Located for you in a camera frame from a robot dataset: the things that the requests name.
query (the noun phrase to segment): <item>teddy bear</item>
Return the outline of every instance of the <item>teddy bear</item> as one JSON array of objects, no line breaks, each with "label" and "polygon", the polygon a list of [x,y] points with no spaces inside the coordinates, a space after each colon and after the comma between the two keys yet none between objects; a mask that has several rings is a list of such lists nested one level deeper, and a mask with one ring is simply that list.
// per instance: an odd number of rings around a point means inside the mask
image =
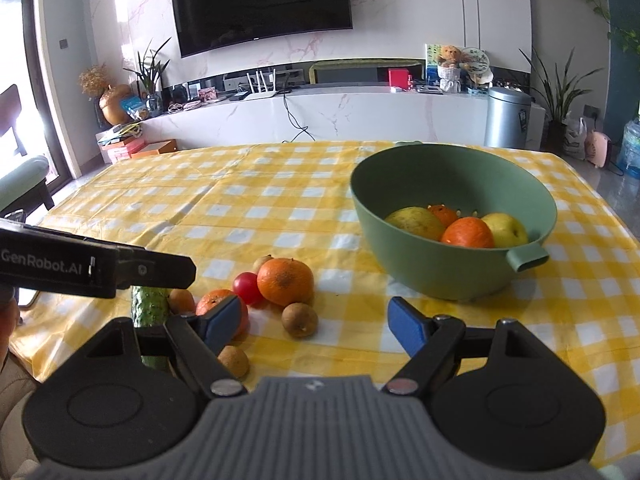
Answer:
[{"label": "teddy bear", "polygon": [[440,57],[438,63],[443,67],[455,67],[460,62],[462,52],[460,49],[453,45],[443,45],[440,47]]}]

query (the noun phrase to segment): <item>table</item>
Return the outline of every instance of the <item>table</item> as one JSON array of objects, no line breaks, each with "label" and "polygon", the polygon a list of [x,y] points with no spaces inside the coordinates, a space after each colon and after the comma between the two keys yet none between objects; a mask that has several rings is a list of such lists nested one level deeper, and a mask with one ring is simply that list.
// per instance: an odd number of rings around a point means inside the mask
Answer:
[{"label": "table", "polygon": [[[556,199],[558,225],[546,243],[551,261],[492,296],[434,300],[382,271],[353,209],[351,171],[391,146],[262,144],[124,161],[42,224],[188,254],[198,267],[195,296],[229,287],[264,254],[309,264],[319,331],[293,340],[277,315],[251,309],[250,333],[238,343],[252,363],[250,388],[264,375],[370,374],[384,383],[407,359],[385,323],[387,301],[399,295],[428,316],[452,314],[469,326],[521,320],[602,398],[607,429],[594,464],[640,449],[640,251],[604,200],[556,156],[488,150],[530,171]],[[128,315],[129,294],[115,300],[42,294],[11,348],[44,380],[109,319]]]}]

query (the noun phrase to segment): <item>hand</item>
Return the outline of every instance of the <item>hand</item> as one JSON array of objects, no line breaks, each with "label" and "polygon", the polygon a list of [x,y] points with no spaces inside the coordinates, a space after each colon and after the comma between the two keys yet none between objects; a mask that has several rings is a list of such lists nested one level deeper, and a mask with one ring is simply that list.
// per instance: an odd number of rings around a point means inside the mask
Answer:
[{"label": "hand", "polygon": [[18,303],[14,298],[14,288],[0,285],[0,368],[9,350],[9,337],[20,319]]}]

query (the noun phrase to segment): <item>television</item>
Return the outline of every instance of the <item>television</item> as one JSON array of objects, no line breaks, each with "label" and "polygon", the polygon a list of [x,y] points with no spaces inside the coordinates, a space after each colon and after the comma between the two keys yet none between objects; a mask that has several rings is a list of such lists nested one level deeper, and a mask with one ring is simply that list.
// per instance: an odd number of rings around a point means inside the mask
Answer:
[{"label": "television", "polygon": [[182,57],[245,41],[353,28],[350,0],[173,0]]}]

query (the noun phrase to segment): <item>orange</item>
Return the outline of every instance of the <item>orange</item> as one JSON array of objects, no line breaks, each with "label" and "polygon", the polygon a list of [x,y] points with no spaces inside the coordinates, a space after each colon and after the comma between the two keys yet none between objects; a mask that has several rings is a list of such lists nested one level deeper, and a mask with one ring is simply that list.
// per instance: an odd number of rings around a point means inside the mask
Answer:
[{"label": "orange", "polygon": [[453,209],[449,209],[445,205],[430,205],[427,208],[431,211],[435,217],[442,222],[444,227],[449,227],[453,222],[458,220],[458,213],[453,211]]},{"label": "orange", "polygon": [[462,247],[493,249],[494,235],[481,219],[473,216],[460,218],[447,227],[440,241]]},{"label": "orange", "polygon": [[[220,301],[228,298],[229,296],[235,295],[236,294],[233,291],[228,290],[228,288],[217,288],[216,290],[208,292],[198,302],[198,306],[196,306],[196,316],[206,314],[209,310],[220,303]],[[238,325],[238,330],[236,330],[234,337],[241,335],[249,328],[249,310],[246,307],[246,303],[240,296],[238,296],[238,300],[240,300],[241,318],[240,325]]]},{"label": "orange", "polygon": [[260,267],[258,290],[266,300],[282,307],[308,303],[314,294],[314,275],[293,258],[274,258]]}]

